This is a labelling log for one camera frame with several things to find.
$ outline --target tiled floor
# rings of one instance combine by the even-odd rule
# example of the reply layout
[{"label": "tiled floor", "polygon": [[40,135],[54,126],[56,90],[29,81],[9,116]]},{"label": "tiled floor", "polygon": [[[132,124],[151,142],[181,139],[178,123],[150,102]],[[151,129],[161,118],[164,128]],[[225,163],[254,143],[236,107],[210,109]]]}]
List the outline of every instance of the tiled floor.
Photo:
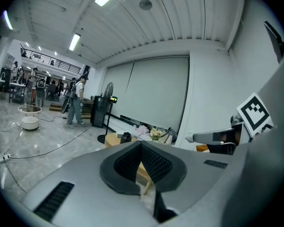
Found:
[{"label": "tiled floor", "polygon": [[[50,101],[44,102],[44,107],[39,117],[50,121],[55,116],[66,117],[67,114],[49,111]],[[85,125],[66,125],[63,118],[55,118],[53,122],[40,121],[40,126],[34,131],[22,131],[17,123],[21,123],[24,114],[18,111],[19,104],[0,100],[0,154],[7,149],[18,137],[13,148],[9,150],[13,157],[28,157],[44,154],[71,141],[91,126],[85,119]],[[105,129],[91,127],[77,139],[45,156],[29,159],[11,159],[6,162],[20,186],[27,192],[40,180],[48,176],[67,161],[105,146],[97,141],[97,136],[105,134]],[[21,201],[25,196],[24,191],[16,184],[4,163],[0,164],[0,187],[13,197]],[[155,190],[152,187],[141,200],[146,207],[153,210]]]}]

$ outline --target round white table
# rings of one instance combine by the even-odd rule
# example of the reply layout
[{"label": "round white table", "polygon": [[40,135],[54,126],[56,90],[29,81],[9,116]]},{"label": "round white table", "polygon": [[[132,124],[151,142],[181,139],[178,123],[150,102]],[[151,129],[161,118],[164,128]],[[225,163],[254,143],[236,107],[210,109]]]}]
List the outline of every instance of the round white table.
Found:
[{"label": "round white table", "polygon": [[33,105],[23,105],[18,108],[18,110],[26,116],[22,119],[22,127],[26,130],[34,130],[39,127],[39,119],[32,116],[33,114],[42,111],[42,108]]}]

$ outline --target balcony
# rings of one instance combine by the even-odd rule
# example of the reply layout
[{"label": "balcony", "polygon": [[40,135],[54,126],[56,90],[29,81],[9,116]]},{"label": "balcony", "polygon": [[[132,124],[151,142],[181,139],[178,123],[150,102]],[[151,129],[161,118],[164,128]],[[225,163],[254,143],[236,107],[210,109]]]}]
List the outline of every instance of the balcony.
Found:
[{"label": "balcony", "polygon": [[56,59],[54,57],[50,57],[48,55],[41,54],[39,52],[31,51],[21,48],[21,56],[24,58],[31,59],[32,61],[37,61],[40,63],[44,63],[49,67],[53,67],[54,69],[60,69],[63,71],[68,71],[72,74],[76,73],[79,74],[81,68],[74,66],[72,64],[69,64],[67,62],[61,61],[59,59]]}]

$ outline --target round ceiling vent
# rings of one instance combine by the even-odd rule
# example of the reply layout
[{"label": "round ceiling vent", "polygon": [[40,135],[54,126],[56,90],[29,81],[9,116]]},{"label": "round ceiling vent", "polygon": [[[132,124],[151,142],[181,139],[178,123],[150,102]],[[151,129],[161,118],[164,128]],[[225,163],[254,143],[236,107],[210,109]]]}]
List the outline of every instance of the round ceiling vent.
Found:
[{"label": "round ceiling vent", "polygon": [[152,3],[149,0],[142,0],[139,2],[139,7],[143,10],[150,10],[152,8]]}]

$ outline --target fan base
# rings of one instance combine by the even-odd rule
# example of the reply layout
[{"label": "fan base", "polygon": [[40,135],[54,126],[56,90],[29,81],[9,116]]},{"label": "fan base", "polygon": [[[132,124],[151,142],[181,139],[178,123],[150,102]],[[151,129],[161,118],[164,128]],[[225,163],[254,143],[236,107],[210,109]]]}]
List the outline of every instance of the fan base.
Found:
[{"label": "fan base", "polygon": [[105,134],[101,134],[101,135],[98,136],[97,140],[100,143],[104,144],[105,143],[105,136],[106,136]]}]

